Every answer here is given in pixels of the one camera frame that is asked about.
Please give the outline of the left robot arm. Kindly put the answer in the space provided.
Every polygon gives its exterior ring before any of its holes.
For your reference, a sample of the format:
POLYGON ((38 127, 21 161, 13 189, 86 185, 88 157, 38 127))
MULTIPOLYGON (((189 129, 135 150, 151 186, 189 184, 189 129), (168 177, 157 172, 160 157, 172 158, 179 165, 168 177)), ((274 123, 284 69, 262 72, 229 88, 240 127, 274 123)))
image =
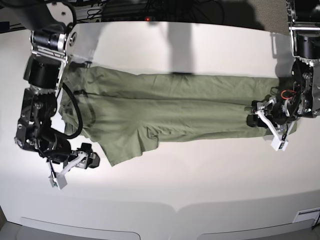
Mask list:
POLYGON ((320 115, 320 2, 286 1, 291 54, 291 76, 264 100, 252 101, 246 123, 267 128, 258 111, 277 128, 288 127, 299 118, 320 115))

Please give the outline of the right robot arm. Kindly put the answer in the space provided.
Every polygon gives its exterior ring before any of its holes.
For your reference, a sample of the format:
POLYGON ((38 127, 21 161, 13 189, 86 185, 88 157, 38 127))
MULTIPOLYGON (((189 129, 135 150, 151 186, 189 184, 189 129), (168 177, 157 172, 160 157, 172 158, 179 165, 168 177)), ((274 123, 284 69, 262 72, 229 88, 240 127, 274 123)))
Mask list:
POLYGON ((24 90, 14 140, 21 149, 38 153, 49 165, 63 164, 65 171, 73 167, 94 169, 99 166, 100 158, 89 143, 75 150, 71 148, 70 140, 82 132, 83 119, 74 94, 63 82, 63 73, 71 59, 68 50, 77 38, 74 31, 77 15, 74 6, 63 0, 61 4, 70 10, 71 17, 57 19, 49 10, 49 5, 56 4, 55 0, 3 0, 0 3, 30 30, 31 54, 23 76, 29 87, 24 90), (60 91, 69 97, 78 120, 76 131, 70 135, 51 126, 60 91))

